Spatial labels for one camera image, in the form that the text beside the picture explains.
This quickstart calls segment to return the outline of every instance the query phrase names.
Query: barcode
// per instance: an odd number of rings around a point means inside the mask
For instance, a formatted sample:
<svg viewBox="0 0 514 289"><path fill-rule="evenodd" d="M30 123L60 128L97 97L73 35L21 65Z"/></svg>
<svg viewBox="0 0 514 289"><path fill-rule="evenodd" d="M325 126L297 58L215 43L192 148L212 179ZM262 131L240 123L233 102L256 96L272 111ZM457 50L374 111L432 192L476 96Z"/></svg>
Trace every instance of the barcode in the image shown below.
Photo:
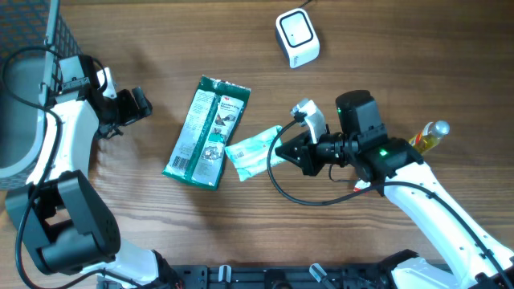
<svg viewBox="0 0 514 289"><path fill-rule="evenodd" d="M190 160L188 160L188 159L185 159L183 157L175 157L175 159L173 160L173 164L171 166L173 166L174 168L180 169L180 170L184 170L187 168L187 165L189 163L190 163Z"/></svg>
<svg viewBox="0 0 514 289"><path fill-rule="evenodd" d="M239 152L238 154L234 155L234 159L235 160L239 159L240 157L244 157L244 153L243 152Z"/></svg>

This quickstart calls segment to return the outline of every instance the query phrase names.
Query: yellow bottle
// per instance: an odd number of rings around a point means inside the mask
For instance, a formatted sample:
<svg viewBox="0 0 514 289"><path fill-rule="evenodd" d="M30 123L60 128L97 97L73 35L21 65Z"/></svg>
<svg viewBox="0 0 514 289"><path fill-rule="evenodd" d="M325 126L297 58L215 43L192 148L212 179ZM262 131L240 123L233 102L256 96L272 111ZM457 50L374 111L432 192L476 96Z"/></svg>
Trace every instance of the yellow bottle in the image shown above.
<svg viewBox="0 0 514 289"><path fill-rule="evenodd" d="M430 122L420 133L411 138L409 143L418 153L424 154L436 145L439 145L441 139L449 132L450 125L446 121Z"/></svg>

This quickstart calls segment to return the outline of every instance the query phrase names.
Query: cable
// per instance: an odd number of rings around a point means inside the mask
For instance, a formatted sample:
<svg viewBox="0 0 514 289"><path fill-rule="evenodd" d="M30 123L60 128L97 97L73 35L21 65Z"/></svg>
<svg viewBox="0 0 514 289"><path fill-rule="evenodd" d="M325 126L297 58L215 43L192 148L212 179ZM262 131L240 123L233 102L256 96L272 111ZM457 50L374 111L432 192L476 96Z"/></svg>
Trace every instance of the cable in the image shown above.
<svg viewBox="0 0 514 289"><path fill-rule="evenodd" d="M14 258L15 258L15 261L16 261L16 269L18 270L18 273L19 273L19 276L20 278L22 279L22 281L29 287L29 288L33 288L33 289L45 289L45 288L42 288L42 287L39 287L37 286L36 284L32 283L31 279L28 277L27 273L25 272L25 269L23 268L23 261L22 261L22 241L23 241L23 233L25 231L25 226L27 224L27 219L28 219L28 216L29 216L29 213L31 211L31 208L32 208L32 205L35 203L35 200L39 197L41 191L41 185L45 182L45 180L47 179L48 175L50 174L50 171L51 171L51 168L52 168L52 165L54 163L54 159L55 159L55 155L57 153L57 150L59 148L59 142L60 142L60 139L61 139L61 136L62 136L62 121L60 119L60 117L55 113L53 112L52 110L50 110L49 108L46 108L42 105L39 105L39 104L34 104L28 100L24 100L23 98L17 96L16 94L14 94L12 92L12 90L10 90L9 86L7 85L7 82L6 82L6 72L7 72L7 66L9 64L9 62L14 59L14 57L16 57L17 55L23 53L23 52L27 52L27 51L46 51L46 52L50 52L52 53L53 55L57 56L58 58L63 58L62 55L60 55L59 53L57 53L56 51L52 51L50 48L48 47L24 47L24 48L21 48L17 51L15 51L13 54L9 55L4 64L3 64L3 67L2 67L2 75L0 77L0 81L2 82L2 86L4 87L4 90L7 92L7 95L9 97L12 97L14 100L22 103L22 104L25 104L31 108L36 108L36 109L39 109L43 112L46 112L48 114L50 114L51 116L53 116L55 118L55 140L54 140L54 144L52 145L52 148L51 148L51 151L50 151L50 156L48 157L48 162L47 164L45 165L44 169L43 169L43 174L41 176L41 178L39 179L37 185L34 187L33 191L32 191L32 195L31 197L29 198L28 202L27 202L27 206L25 207L25 210L23 211L23 215L22 215L22 220L19 224L19 227L18 227L18 233L16 234L16 241L15 241L15 245L14 245ZM80 276L79 278L71 281L70 283L67 283L61 287L57 287L57 288L52 288L52 289L66 289L66 288L69 288L71 286L74 286L76 285L77 283L83 281L84 279L86 279L87 277L91 276L91 275L95 275L95 274L102 274L102 275L108 275L108 276L111 276L115 279L119 279L123 282L126 282L126 283L130 283L132 284L133 286L136 286L136 287L141 287L139 284L133 282L131 279L126 279L125 277L121 277L119 275L115 275L113 273L110 273L110 272L107 272L105 271L105 269L103 270L96 270L96 271L91 271L85 275L82 275Z"/></svg>
<svg viewBox="0 0 514 289"><path fill-rule="evenodd" d="M100 62L98 59L94 57L92 57L92 59L94 63L98 64L98 66L102 68L102 72L104 73L104 84L102 84L102 86L98 88L98 91L103 93L107 89L107 74L105 73L105 68L104 65L102 65L102 62Z"/></svg>
<svg viewBox="0 0 514 289"><path fill-rule="evenodd" d="M330 166L328 167L328 178L330 179L330 181L335 181L335 182L347 182L347 183L357 183L358 180L349 180L349 179L338 179L338 180L334 180L332 178L332 167L334 166L334 164L330 164Z"/></svg>
<svg viewBox="0 0 514 289"><path fill-rule="evenodd" d="M304 8L304 6L309 4L310 2L312 2L312 0L307 0L307 1L304 2L304 4L298 6L298 8Z"/></svg>
<svg viewBox="0 0 514 289"><path fill-rule="evenodd" d="M270 176L271 183L273 183L273 185L276 187L276 189L279 191L279 193L281 193L284 197L286 197L290 201L293 201L293 202L295 202L297 204L301 204L301 205L305 205L305 206L328 206L328 205L333 205L333 204L337 204L337 203L342 202L342 201L349 200L352 197L356 197L356 196L362 195L363 193L368 193L369 191L373 191L375 189L385 188L386 186L398 185L398 186L405 186L405 187L410 187L410 188L413 188L413 189L418 189L418 190L422 191L423 193L425 193L428 198L435 199L441 206L443 206L457 220L457 222L470 235L470 237L473 239L473 241L475 241L476 245L482 250L483 254L487 258L489 258L489 261L491 262L491 264L494 266L494 268L498 271L498 274L500 274L501 278L504 280L505 286L507 288L509 288L509 289L513 289L514 288L512 286L512 283L511 283L510 279L508 278L508 276L505 274L505 271L501 267L501 265L493 257L492 252L483 244L483 242L475 234L473 229L442 198L440 198L436 193L431 192L429 189L427 189L427 188L425 188L425 187L423 187L421 185L412 184L412 183L409 183L409 182L406 182L406 181L388 181L388 182L384 182L384 183L377 184L377 185L371 185L371 186L369 186L369 187L367 187L365 189L361 189L361 190L359 190L357 192L354 192L354 193L349 193L349 194L347 194L344 197L339 197L337 199L333 199L333 200L330 200L330 201L304 201L304 200L297 199L297 198L289 195L288 193L284 192L282 190L282 188L280 188L279 184L276 182L275 178L273 177L273 172L271 171L271 154L273 152L273 148L275 147L276 141L288 129L290 129L293 125L295 125L295 123L296 123L296 120L293 120L291 123L286 125L284 127L284 129L282 129L277 134L275 139L273 139L273 141L271 142L270 149L269 149L268 154L267 154L267 173Z"/></svg>

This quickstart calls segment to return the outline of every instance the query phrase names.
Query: bottle cap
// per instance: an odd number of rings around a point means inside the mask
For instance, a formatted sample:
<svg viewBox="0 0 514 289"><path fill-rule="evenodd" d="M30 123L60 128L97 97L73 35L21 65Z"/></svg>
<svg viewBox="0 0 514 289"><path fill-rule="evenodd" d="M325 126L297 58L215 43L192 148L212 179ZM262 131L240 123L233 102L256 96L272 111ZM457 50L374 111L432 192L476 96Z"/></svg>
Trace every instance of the bottle cap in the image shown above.
<svg viewBox="0 0 514 289"><path fill-rule="evenodd" d="M445 136L450 132L450 125L444 120L438 120L435 122L431 132L436 137Z"/></svg>

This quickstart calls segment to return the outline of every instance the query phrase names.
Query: light green cloth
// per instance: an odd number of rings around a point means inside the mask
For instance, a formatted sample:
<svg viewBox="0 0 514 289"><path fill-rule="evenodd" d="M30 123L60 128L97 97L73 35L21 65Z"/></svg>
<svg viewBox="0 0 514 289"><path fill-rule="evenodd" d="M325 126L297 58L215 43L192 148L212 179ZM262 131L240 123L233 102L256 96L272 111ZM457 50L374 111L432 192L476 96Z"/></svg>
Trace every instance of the light green cloth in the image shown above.
<svg viewBox="0 0 514 289"><path fill-rule="evenodd" d="M257 136L225 147L226 156L234 163L240 181L245 181L267 169L267 153L270 149L271 142L281 129L281 126L276 125L261 132ZM275 148L281 145L282 141L278 139L275 143ZM271 154L271 166L278 165L284 161L283 158L276 156L275 150L273 150Z"/></svg>

